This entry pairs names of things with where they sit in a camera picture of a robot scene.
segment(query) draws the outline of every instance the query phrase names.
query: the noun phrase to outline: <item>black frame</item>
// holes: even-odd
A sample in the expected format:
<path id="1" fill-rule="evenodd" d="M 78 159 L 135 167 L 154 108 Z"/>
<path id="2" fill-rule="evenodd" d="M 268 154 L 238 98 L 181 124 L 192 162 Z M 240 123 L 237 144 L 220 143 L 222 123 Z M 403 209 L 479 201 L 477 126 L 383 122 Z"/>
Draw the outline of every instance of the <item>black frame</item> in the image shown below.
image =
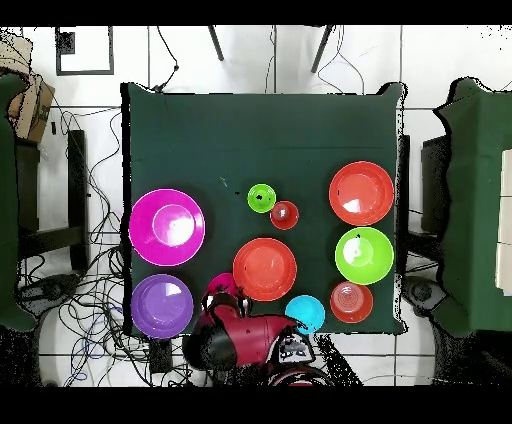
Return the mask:
<path id="1" fill-rule="evenodd" d="M 114 75 L 114 29 L 108 27 L 108 44 L 109 44 L 109 69 L 106 70 L 92 70 L 92 71 L 63 71 L 61 69 L 61 55 L 66 54 L 59 50 L 60 28 L 55 28 L 55 47 L 56 47 L 56 66 L 57 76 L 61 75 Z"/>

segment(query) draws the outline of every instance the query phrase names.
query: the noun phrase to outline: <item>red plate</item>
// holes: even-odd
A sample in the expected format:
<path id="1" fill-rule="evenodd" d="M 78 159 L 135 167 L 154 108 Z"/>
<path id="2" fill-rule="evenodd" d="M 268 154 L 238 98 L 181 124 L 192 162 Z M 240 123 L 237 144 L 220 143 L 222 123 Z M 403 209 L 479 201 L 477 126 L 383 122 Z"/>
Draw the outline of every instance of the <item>red plate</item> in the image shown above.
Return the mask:
<path id="1" fill-rule="evenodd" d="M 353 162 L 341 168 L 329 186 L 329 202 L 348 224 L 372 225 L 384 218 L 393 205 L 393 182 L 372 162 Z"/>
<path id="2" fill-rule="evenodd" d="M 297 263 L 284 243 L 257 238 L 242 246 L 233 261 L 233 277 L 245 295 L 262 302 L 284 296 L 293 286 Z"/>
<path id="3" fill-rule="evenodd" d="M 332 291 L 330 304 L 336 318 L 347 324 L 356 324 L 370 315 L 373 296 L 368 287 L 345 281 Z"/>

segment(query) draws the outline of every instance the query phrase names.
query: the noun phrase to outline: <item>lime green bowl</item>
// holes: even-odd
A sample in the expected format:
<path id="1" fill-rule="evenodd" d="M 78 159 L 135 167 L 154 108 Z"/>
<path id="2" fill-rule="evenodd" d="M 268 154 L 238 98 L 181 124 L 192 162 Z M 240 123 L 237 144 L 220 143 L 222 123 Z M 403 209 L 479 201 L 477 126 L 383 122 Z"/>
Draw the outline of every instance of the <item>lime green bowl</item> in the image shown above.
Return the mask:
<path id="1" fill-rule="evenodd" d="M 334 260 L 341 274 L 352 283 L 372 284 L 384 278 L 393 266 L 393 246 L 386 235 L 371 227 L 347 231 L 336 245 Z"/>
<path id="2" fill-rule="evenodd" d="M 276 204 L 276 192 L 267 184 L 256 184 L 249 190 L 247 203 L 254 212 L 270 212 Z"/>

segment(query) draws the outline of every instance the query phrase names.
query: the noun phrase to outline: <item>plate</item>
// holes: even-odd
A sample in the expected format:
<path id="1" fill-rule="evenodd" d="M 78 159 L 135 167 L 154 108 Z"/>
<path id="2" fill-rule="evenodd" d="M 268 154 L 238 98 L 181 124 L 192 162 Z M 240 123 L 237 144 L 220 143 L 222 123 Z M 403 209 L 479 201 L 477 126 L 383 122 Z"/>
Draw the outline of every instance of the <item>plate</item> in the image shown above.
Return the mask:
<path id="1" fill-rule="evenodd" d="M 297 263 L 284 243 L 257 238 L 242 246 L 233 261 L 233 277 L 246 296 L 270 302 L 284 296 L 293 286 Z"/>
<path id="2" fill-rule="evenodd" d="M 332 313 L 340 321 L 356 324 L 370 315 L 373 309 L 372 292 L 366 286 L 345 281 L 332 291 L 330 305 Z"/>
<path id="3" fill-rule="evenodd" d="M 353 162 L 341 168 L 329 186 L 334 213 L 351 225 L 372 225 L 393 205 L 393 182 L 372 162 Z"/>
<path id="4" fill-rule="evenodd" d="M 205 222 L 201 208 L 189 195 L 160 189 L 137 200 L 128 231 L 141 258 L 153 265 L 174 266 L 197 253 Z"/>
<path id="5" fill-rule="evenodd" d="M 384 278 L 393 265 L 393 258 L 389 239 L 372 227 L 347 231 L 334 252 L 338 270 L 356 284 L 372 284 Z"/>
<path id="6" fill-rule="evenodd" d="M 194 301 L 180 279 L 156 274 L 142 280 L 132 293 L 132 319 L 144 334 L 169 339 L 181 333 L 194 312 Z"/>

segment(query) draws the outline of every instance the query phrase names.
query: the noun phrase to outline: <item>pink bowl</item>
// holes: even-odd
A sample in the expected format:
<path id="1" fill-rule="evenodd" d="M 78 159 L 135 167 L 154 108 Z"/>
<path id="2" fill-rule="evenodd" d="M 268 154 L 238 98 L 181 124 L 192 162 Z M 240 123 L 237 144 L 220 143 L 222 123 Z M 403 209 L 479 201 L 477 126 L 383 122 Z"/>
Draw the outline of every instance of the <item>pink bowl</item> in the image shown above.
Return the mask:
<path id="1" fill-rule="evenodd" d="M 174 266 L 192 258 L 204 240 L 201 208 L 189 195 L 173 189 L 150 191 L 132 209 L 129 237 L 147 262 Z"/>

